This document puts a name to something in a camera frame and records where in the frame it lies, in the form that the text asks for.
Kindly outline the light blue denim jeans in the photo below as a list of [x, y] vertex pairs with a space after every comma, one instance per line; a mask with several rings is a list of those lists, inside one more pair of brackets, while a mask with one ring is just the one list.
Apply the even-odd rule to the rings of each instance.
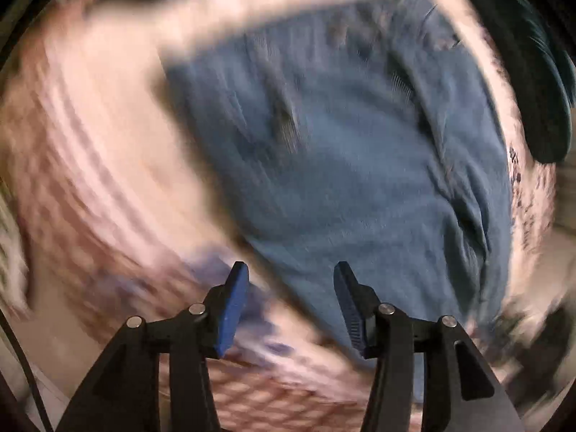
[[167, 63], [241, 236], [351, 352], [337, 263], [408, 315], [491, 321], [510, 179], [476, 61], [433, 0], [359, 0]]

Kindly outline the floral fleece bed blanket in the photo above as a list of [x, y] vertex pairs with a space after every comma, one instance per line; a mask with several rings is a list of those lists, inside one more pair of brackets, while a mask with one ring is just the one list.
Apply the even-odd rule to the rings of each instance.
[[[359, 0], [54, 0], [22, 38], [1, 97], [1, 151], [22, 228], [45, 263], [60, 316], [58, 379], [80, 380], [82, 345], [103, 345], [130, 312], [175, 314], [235, 260], [251, 299], [232, 349], [209, 369], [222, 425], [234, 431], [354, 431], [368, 366], [311, 318], [241, 236], [215, 173], [181, 119], [165, 66], [260, 26]], [[517, 98], [469, 0], [433, 0], [483, 76], [507, 150], [510, 258], [489, 322], [464, 322], [529, 429], [575, 377], [575, 340], [555, 333], [544, 370], [524, 382], [531, 347], [554, 310], [568, 320], [572, 284], [537, 266], [554, 214], [555, 167], [526, 143]]]

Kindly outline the dark teal folded comforter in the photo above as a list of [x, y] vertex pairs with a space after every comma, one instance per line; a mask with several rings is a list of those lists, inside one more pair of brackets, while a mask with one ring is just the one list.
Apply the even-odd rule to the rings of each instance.
[[502, 58], [533, 158], [563, 161], [571, 147], [575, 68], [528, 0], [469, 0]]

